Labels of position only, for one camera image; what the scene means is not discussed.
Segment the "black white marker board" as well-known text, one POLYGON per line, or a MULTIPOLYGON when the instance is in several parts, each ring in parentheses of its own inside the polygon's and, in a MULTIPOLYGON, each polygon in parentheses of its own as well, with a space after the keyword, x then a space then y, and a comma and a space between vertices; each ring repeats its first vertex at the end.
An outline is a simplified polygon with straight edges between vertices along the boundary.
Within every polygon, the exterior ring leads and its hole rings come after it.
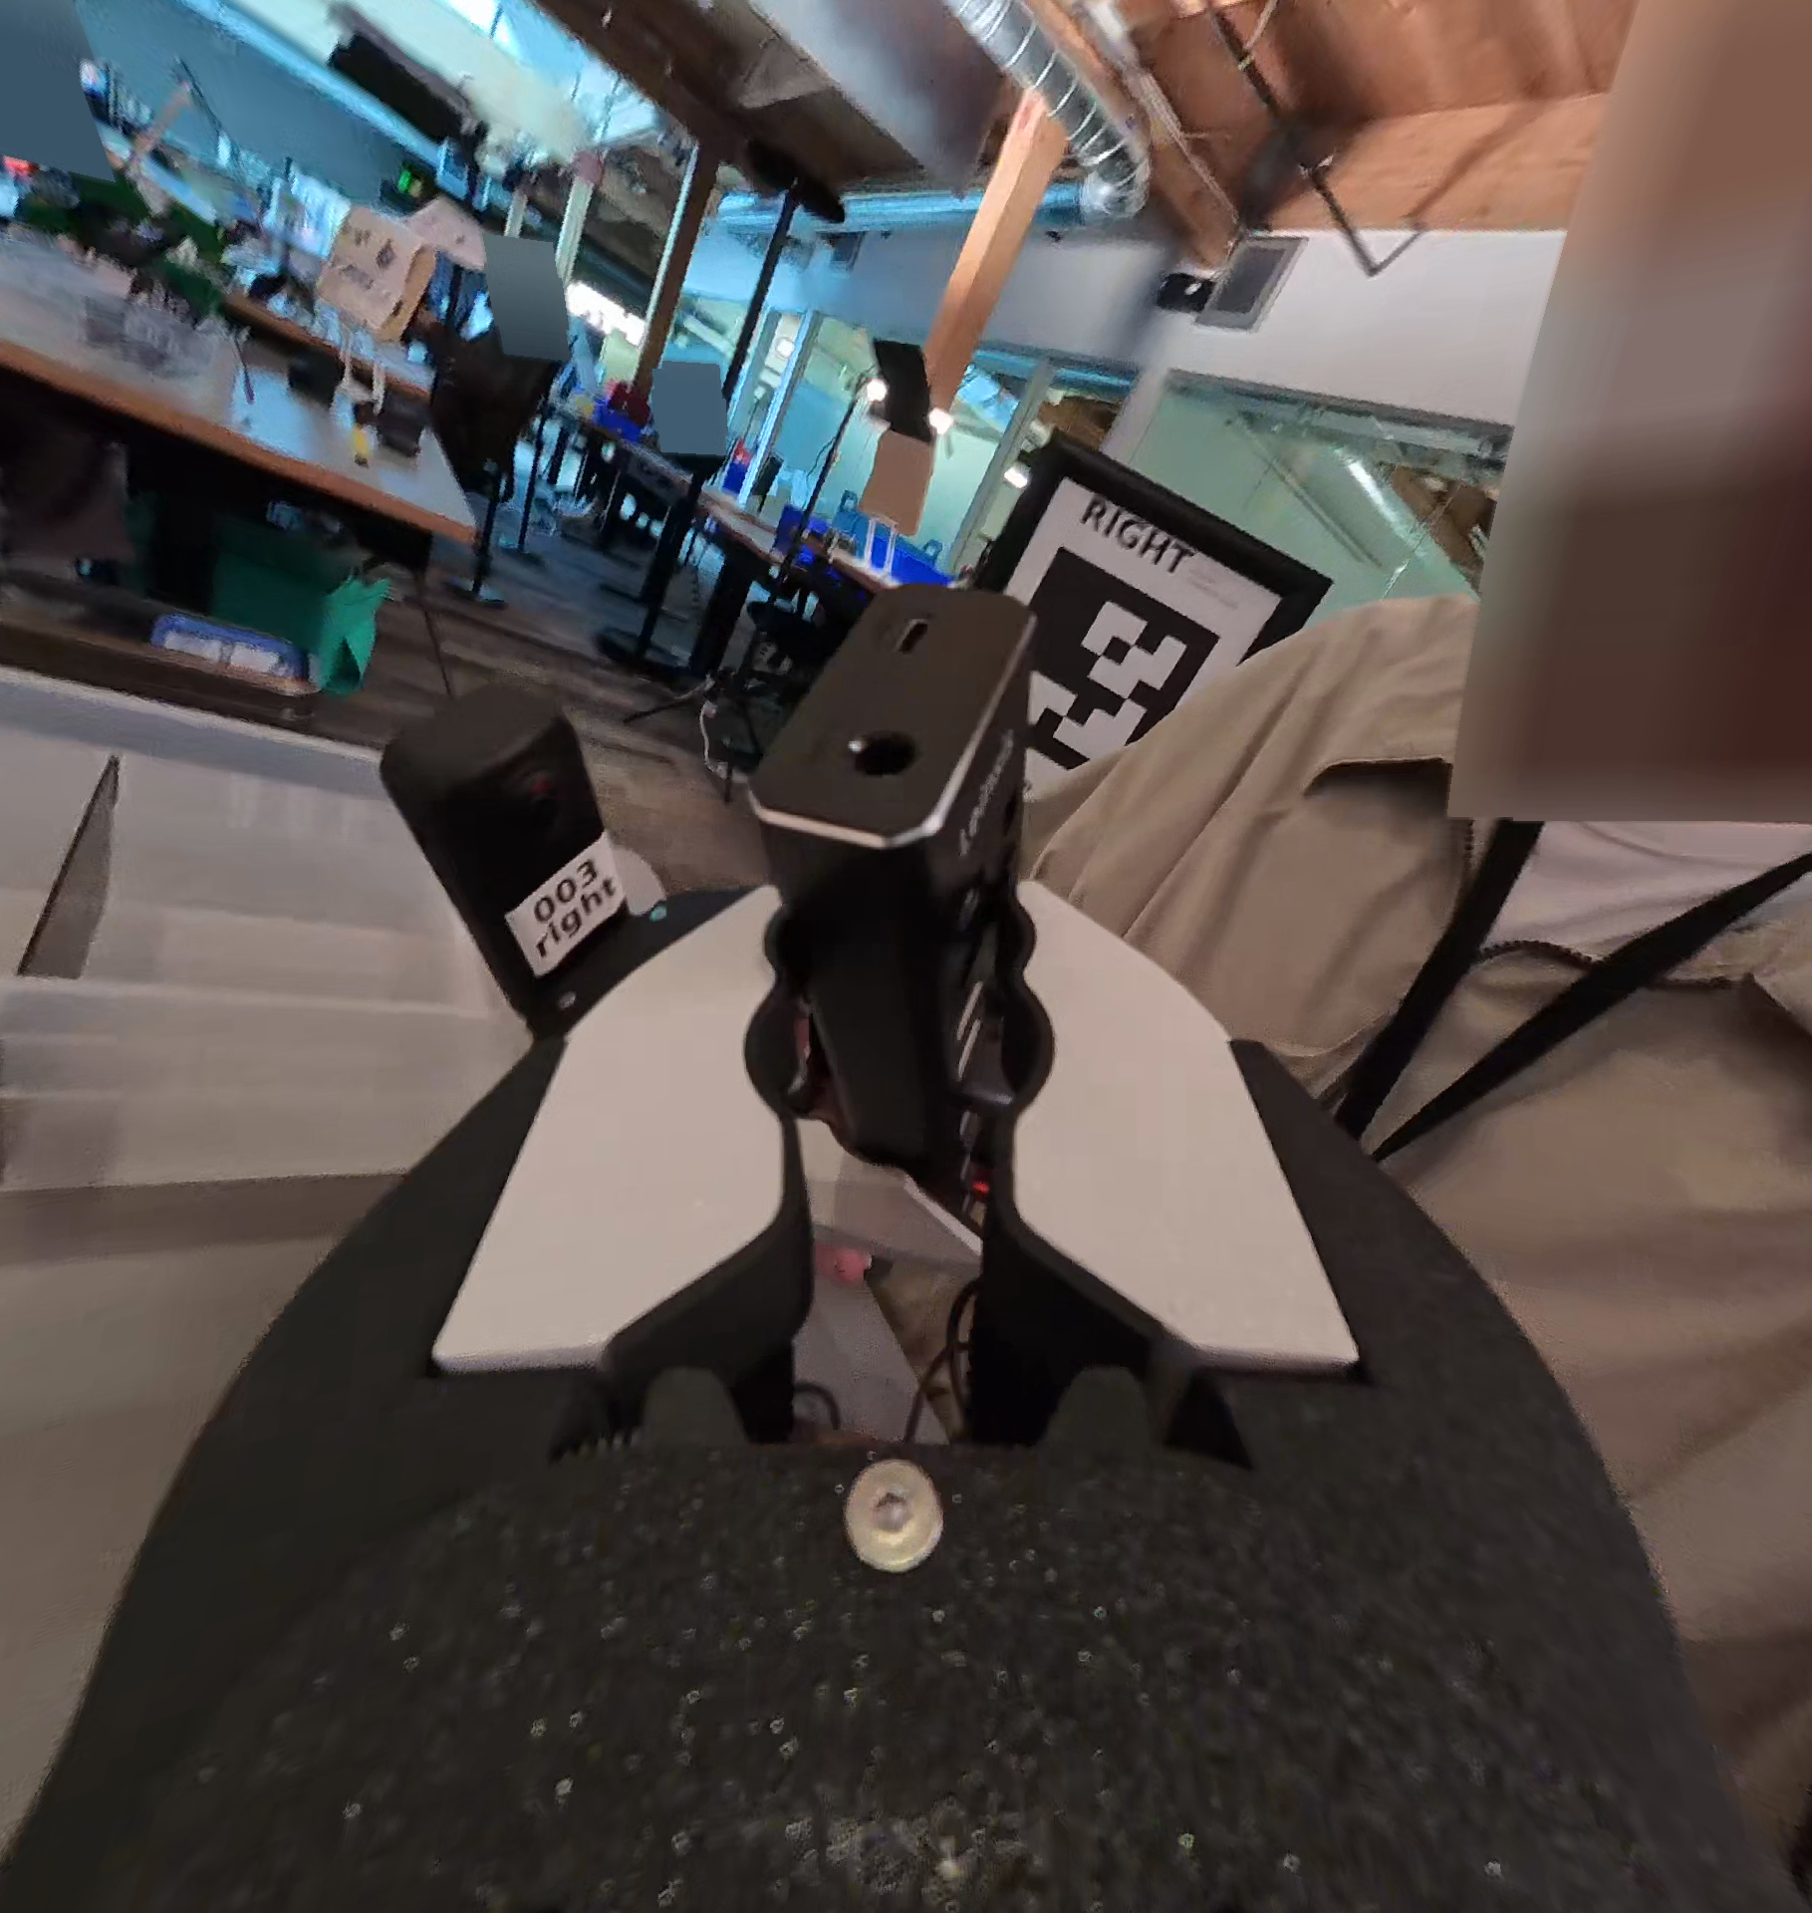
POLYGON ((970 588, 1034 618, 1027 793, 1300 630, 1329 583, 1098 449, 1051 438, 970 588))

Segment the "clear plastic bin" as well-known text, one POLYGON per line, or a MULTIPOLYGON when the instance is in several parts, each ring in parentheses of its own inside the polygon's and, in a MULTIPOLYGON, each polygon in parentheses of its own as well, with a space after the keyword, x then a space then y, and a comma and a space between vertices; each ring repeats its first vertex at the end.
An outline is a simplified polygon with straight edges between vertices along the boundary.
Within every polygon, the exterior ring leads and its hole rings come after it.
POLYGON ((0 1190, 399 1174, 526 1048, 368 752, 0 667, 0 1190), (111 754, 86 973, 18 978, 111 754))

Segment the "silver ceiling duct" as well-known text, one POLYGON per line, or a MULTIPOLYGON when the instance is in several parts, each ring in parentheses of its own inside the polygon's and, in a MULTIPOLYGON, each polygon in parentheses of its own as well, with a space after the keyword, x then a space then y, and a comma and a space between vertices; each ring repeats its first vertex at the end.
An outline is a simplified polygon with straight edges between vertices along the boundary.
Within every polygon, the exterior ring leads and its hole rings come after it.
POLYGON ((1081 217, 1117 224, 1138 217, 1150 197, 1152 156, 1136 118, 1102 87, 1089 56, 1067 46, 1030 2, 945 2, 991 66, 1031 92, 1061 128, 1078 162, 1081 217))

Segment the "black usb hub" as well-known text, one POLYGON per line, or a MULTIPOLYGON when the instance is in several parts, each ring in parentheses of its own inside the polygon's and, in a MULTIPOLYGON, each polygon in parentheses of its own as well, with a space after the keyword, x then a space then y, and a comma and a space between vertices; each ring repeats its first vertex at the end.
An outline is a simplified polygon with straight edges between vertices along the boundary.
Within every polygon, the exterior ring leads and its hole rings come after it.
POLYGON ((854 1156, 961 1165, 998 989, 1027 768, 1034 616, 976 590, 880 593, 749 782, 774 971, 823 1053, 854 1156))

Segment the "green storage bin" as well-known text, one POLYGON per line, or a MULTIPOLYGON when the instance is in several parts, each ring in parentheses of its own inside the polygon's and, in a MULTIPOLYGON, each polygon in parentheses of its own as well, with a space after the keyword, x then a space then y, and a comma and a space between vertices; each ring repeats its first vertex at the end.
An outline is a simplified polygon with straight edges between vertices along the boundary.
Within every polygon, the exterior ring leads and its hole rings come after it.
POLYGON ((357 546, 326 542, 268 523, 220 516, 212 565, 201 602, 168 598, 155 578, 167 562, 152 527, 151 502, 128 509, 131 557, 121 577, 152 615, 152 642, 165 630, 196 630, 188 647, 225 663, 278 660, 270 674, 293 674, 305 660, 307 682, 326 696, 350 696, 368 677, 391 581, 357 546))

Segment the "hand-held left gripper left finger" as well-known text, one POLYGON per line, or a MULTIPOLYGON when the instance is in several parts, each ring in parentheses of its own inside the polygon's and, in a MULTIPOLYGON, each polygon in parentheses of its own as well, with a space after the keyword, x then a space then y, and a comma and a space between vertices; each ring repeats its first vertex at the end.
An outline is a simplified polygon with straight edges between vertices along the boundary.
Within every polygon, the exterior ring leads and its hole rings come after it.
POLYGON ((797 1425, 815 1237, 784 1108, 772 885, 724 901, 574 1024, 440 1326, 442 1374, 582 1374, 611 1419, 712 1374, 749 1439, 797 1425))

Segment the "grey wall vent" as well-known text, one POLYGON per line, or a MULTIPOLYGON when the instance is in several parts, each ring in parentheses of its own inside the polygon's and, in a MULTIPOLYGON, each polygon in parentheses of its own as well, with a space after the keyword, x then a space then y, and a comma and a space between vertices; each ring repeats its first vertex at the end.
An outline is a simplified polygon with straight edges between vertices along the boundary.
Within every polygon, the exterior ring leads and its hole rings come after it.
POLYGON ((1214 331, 1260 329, 1304 247, 1306 239, 1293 234, 1256 234, 1238 242, 1209 284, 1196 325, 1214 331))

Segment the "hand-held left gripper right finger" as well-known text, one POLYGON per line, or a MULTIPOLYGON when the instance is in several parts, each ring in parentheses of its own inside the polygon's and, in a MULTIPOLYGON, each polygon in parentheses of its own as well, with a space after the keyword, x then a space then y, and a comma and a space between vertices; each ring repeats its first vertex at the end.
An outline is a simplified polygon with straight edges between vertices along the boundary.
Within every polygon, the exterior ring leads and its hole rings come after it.
POLYGON ((970 1432, 1039 1442, 1089 1373, 1201 1446, 1229 1376, 1345 1383, 1361 1353, 1226 1028, 1035 882, 1007 931, 1015 1082, 989 1174, 970 1432))

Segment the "cardboard box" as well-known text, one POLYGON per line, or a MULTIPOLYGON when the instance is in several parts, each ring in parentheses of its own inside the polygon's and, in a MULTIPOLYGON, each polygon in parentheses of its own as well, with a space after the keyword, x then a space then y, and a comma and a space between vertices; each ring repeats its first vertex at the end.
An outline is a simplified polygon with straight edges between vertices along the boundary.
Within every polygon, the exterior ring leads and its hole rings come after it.
POLYGON ((415 227, 352 204, 335 227, 316 282, 316 300, 375 343, 399 343, 415 322, 439 254, 415 227))

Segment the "black bin divider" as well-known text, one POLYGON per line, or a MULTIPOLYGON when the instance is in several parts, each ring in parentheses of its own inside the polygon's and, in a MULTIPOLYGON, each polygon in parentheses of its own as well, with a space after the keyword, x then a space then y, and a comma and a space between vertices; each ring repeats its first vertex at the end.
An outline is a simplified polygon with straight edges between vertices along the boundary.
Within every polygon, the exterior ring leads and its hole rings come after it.
POLYGON ((108 903, 121 754, 111 754, 65 849, 20 958, 18 978, 74 981, 86 973, 108 903))

